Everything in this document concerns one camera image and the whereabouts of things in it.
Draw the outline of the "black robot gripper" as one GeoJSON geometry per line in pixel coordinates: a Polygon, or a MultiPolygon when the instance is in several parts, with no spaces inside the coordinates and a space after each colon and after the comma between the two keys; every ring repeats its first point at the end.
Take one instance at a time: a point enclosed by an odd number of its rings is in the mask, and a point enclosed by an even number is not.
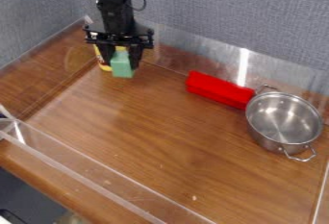
{"type": "Polygon", "coordinates": [[[130,46],[129,58],[131,68],[139,67],[143,56],[143,48],[154,47],[154,30],[145,25],[134,25],[127,34],[106,33],[102,25],[84,25],[84,40],[97,45],[97,57],[101,68],[111,67],[111,58],[115,53],[115,46],[130,46]]]}

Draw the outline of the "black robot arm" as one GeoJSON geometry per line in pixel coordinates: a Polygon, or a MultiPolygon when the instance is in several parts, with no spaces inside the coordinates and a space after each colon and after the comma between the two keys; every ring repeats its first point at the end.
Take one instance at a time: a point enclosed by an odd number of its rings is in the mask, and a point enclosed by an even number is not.
{"type": "MultiPolygon", "coordinates": [[[[147,6],[143,0],[142,11],[147,6]]],[[[134,18],[133,0],[97,0],[97,8],[102,20],[83,26],[86,42],[94,44],[99,51],[103,66],[111,68],[118,76],[123,76],[117,70],[118,47],[123,48],[127,63],[122,69],[134,71],[139,67],[143,51],[154,47],[154,30],[139,24],[134,18]]]]}

